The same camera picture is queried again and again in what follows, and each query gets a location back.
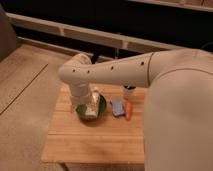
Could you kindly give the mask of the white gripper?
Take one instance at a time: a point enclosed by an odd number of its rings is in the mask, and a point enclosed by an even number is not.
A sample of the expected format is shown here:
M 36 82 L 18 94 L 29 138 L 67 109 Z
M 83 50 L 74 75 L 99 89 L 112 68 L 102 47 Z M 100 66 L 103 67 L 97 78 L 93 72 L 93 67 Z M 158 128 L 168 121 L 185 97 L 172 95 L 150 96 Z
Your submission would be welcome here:
M 83 95 L 71 92 L 70 101 L 72 104 L 72 111 L 75 111 L 79 105 L 85 105 L 91 101 L 91 92 L 88 91 Z

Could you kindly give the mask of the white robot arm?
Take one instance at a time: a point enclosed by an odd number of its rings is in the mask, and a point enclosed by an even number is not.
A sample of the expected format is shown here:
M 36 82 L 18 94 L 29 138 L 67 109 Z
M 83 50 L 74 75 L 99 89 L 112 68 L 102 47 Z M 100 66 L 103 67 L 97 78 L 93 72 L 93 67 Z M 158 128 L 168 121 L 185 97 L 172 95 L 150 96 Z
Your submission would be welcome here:
M 91 83 L 146 87 L 146 171 L 213 171 L 213 53 L 151 52 L 92 64 L 85 54 L 59 69 L 71 100 L 89 100 Z

